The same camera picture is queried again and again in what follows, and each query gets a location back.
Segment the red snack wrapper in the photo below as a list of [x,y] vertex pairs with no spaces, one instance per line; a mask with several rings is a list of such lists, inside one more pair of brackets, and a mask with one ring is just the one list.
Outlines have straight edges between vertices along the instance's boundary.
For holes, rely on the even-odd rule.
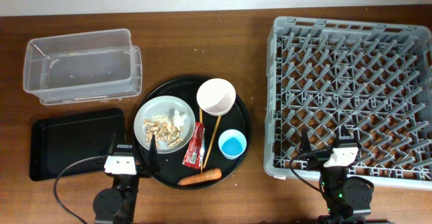
[[188,149],[184,155],[182,164],[193,169],[200,169],[205,142],[205,126],[201,122],[195,123],[192,138],[189,141]]

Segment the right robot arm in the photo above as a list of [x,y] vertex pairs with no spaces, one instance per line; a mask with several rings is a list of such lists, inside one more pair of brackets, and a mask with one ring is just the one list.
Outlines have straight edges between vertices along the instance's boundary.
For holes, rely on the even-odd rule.
[[308,130],[302,130],[300,152],[295,159],[305,160],[308,171],[318,171],[319,187],[314,187],[327,204],[327,215],[318,217],[318,223],[365,223],[371,213],[370,203],[374,185],[361,177],[349,177],[346,169],[358,158],[362,146],[346,127],[337,131],[331,146],[313,150]]

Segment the round black serving tray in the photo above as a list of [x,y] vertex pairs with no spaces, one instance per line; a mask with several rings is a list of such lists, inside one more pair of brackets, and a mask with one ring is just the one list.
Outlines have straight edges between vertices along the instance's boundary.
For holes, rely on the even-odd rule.
[[[156,87],[156,89],[152,90],[148,94],[148,96],[142,101],[140,108],[146,102],[158,96],[174,96],[182,99],[191,107],[196,121],[198,120],[198,103],[196,102],[196,93],[198,91],[198,88],[207,80],[208,78],[204,76],[182,76],[169,80],[162,85]],[[170,188],[180,190],[197,190],[207,188],[223,181],[238,168],[238,166],[241,164],[244,157],[246,156],[246,154],[243,153],[237,159],[229,160],[222,155],[219,147],[217,146],[217,140],[220,135],[226,130],[241,131],[245,135],[247,143],[250,143],[250,117],[245,104],[238,96],[236,97],[232,109],[230,109],[227,114],[221,117],[215,141],[213,143],[213,147],[206,166],[207,170],[220,169],[222,172],[221,178],[188,186],[178,185],[178,182],[181,179],[189,177],[191,175],[196,175],[198,173],[197,169],[193,169],[182,164],[184,155],[186,154],[188,143],[183,148],[172,153],[159,154],[157,152],[157,163],[159,165],[159,170],[155,172],[152,178],[166,186],[169,186]],[[131,141],[137,149],[138,161],[142,164],[145,161],[148,161],[149,150],[145,149],[143,146],[140,145],[140,143],[135,137],[134,130],[132,132]]]

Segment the light blue cup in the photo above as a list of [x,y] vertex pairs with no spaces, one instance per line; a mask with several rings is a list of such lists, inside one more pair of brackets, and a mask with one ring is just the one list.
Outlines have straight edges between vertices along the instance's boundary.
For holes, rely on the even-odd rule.
[[241,131],[226,130],[220,135],[218,146],[225,158],[234,160],[245,152],[247,140]]

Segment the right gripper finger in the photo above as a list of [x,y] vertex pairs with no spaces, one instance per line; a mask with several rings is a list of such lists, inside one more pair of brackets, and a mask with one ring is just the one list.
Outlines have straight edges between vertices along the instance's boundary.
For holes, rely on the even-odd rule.
[[348,147],[356,147],[357,149],[361,149],[361,145],[358,141],[358,138],[351,134],[345,126],[341,126],[339,130],[339,134],[333,143],[334,148],[348,148]]
[[302,129],[302,136],[301,136],[301,142],[300,142],[300,154],[306,154],[308,152],[311,152],[311,144],[309,142],[308,137],[308,130],[306,128]]

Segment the grey round plate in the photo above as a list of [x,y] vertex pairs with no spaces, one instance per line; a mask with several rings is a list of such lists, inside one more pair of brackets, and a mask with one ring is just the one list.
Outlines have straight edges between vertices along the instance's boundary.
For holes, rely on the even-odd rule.
[[154,114],[162,114],[172,117],[175,109],[180,113],[185,113],[187,115],[187,118],[184,121],[183,131],[180,134],[184,140],[173,148],[169,148],[165,142],[159,141],[157,152],[159,154],[172,153],[183,148],[189,142],[195,129],[195,116],[191,107],[178,97],[158,96],[146,102],[136,114],[134,120],[134,133],[141,146],[147,150],[150,148],[150,144],[145,140],[145,130],[143,126],[144,119],[150,118]]

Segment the orange carrot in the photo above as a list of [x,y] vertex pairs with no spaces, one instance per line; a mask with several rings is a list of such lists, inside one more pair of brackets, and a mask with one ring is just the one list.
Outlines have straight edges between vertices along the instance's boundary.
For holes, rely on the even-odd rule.
[[185,177],[178,182],[179,186],[188,186],[192,184],[199,184],[206,181],[213,181],[221,178],[222,172],[220,169],[210,169],[202,173]]

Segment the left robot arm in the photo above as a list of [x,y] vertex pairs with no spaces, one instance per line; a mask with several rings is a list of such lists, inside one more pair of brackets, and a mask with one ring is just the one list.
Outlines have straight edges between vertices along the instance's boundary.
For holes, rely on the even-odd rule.
[[152,177],[159,170],[157,143],[152,136],[150,162],[139,165],[131,148],[112,143],[105,157],[104,172],[113,178],[110,188],[101,190],[93,200],[95,223],[132,223],[139,191],[139,181]]

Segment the white napkin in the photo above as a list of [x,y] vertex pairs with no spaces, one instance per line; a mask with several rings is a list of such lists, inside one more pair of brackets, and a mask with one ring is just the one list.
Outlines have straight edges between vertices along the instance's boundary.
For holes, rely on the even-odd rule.
[[175,109],[171,118],[173,126],[180,131],[186,118],[187,115],[185,113],[180,113],[177,109]]

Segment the pile of food scraps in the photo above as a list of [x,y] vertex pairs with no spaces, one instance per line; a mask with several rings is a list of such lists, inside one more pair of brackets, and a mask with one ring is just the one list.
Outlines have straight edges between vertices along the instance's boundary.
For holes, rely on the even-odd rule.
[[151,143],[153,134],[156,135],[157,147],[159,147],[159,141],[163,141],[169,148],[173,148],[184,140],[180,136],[184,125],[179,131],[173,126],[171,118],[168,115],[154,114],[150,118],[144,119],[145,140],[148,144]]

